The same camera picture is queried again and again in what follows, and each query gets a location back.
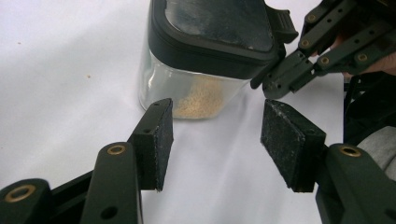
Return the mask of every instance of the jar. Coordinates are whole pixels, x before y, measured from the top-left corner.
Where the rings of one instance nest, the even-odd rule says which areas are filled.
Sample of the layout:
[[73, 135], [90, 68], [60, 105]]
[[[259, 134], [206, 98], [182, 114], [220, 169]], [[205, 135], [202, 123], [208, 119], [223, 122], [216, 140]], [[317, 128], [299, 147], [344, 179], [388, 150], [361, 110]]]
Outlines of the jar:
[[151, 0], [141, 105], [172, 98], [174, 118], [215, 117], [284, 57], [267, 11], [263, 0]]

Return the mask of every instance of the black lid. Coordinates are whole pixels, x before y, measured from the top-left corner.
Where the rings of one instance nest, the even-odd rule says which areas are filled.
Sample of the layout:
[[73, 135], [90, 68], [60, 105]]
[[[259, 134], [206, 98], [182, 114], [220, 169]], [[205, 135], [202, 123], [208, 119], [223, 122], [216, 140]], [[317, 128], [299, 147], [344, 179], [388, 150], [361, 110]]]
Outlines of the black lid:
[[277, 61], [280, 46], [263, 0], [152, 0], [148, 44], [168, 66], [240, 79]]

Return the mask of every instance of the granular content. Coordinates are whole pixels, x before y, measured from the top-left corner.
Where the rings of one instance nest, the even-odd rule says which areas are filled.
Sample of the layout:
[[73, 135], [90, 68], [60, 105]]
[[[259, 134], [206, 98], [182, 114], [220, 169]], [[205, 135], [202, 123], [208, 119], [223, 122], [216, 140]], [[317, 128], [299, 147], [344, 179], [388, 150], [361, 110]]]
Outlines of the granular content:
[[223, 108], [221, 80], [216, 77], [194, 77], [189, 94], [180, 99], [174, 116], [202, 119], [216, 116]]

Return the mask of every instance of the white surface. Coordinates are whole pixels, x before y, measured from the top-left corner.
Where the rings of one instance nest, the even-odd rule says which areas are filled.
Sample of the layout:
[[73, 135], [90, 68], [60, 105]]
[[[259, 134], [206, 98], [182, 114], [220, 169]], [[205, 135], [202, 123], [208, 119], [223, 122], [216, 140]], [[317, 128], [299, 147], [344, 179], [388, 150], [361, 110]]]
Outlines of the white surface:
[[[296, 29], [319, 0], [289, 8]], [[0, 189], [52, 188], [90, 171], [144, 114], [140, 52], [149, 1], [0, 3]], [[296, 48], [288, 46], [291, 51]], [[283, 99], [342, 141], [343, 79], [316, 78]], [[145, 223], [319, 223], [314, 194], [295, 194], [260, 144], [262, 91], [249, 86], [215, 119], [175, 120], [163, 192], [143, 192]]]

